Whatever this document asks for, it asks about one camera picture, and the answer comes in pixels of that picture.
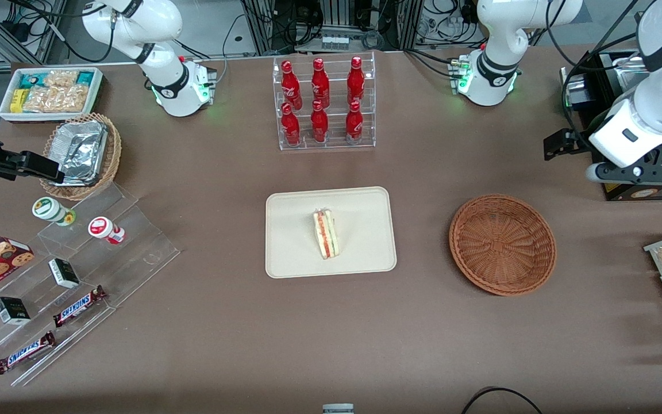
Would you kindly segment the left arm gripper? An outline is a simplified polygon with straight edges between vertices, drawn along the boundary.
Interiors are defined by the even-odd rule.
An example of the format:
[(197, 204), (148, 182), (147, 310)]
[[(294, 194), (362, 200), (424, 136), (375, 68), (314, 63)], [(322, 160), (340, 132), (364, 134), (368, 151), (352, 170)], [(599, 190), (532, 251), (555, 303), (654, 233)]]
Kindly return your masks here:
[[(589, 141), (617, 167), (628, 167), (662, 145), (662, 133), (642, 120), (632, 102), (619, 102)], [(556, 131), (543, 141), (544, 160), (591, 152), (591, 144), (575, 129)]]

